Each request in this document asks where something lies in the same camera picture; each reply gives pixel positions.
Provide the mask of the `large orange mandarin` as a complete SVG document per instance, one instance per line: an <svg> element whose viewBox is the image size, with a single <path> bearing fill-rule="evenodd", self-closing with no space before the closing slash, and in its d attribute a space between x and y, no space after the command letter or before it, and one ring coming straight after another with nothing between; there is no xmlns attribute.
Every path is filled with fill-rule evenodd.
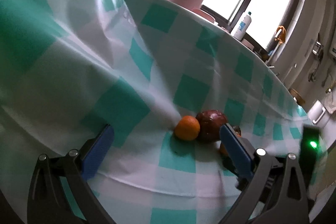
<svg viewBox="0 0 336 224"><path fill-rule="evenodd" d="M174 135L185 141L195 140L201 130L200 124L195 117L184 116L174 128Z"/></svg>

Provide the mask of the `teal checkered tablecloth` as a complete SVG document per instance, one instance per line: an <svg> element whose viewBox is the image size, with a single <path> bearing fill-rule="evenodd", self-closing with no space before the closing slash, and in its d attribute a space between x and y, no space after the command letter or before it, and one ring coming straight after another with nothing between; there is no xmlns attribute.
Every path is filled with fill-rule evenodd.
<svg viewBox="0 0 336 224"><path fill-rule="evenodd" d="M182 142L220 110L254 147L297 153L310 120L226 32L165 0L1 0L1 191L26 217L38 156L115 139L89 185L117 223L218 223L239 196L217 146Z"/></svg>

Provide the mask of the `dark purple apple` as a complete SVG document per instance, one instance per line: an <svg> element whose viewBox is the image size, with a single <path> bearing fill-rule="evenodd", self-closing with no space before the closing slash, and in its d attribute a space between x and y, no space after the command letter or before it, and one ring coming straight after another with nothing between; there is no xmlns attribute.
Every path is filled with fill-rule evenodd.
<svg viewBox="0 0 336 224"><path fill-rule="evenodd" d="M220 128L225 123L228 123L225 114L219 110L207 110L199 112L195 118L200 125L200 132L196 138L199 144L210 144L220 141Z"/></svg>

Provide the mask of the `white lotion bottle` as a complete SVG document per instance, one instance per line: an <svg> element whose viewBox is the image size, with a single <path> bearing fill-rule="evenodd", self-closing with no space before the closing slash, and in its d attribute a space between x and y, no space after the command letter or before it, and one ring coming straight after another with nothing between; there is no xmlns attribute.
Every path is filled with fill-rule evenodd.
<svg viewBox="0 0 336 224"><path fill-rule="evenodd" d="M247 28L252 22L251 18L251 12L245 12L240 16L240 19L235 24L234 28L231 31L231 35L237 39L238 41L241 41L247 31Z"/></svg>

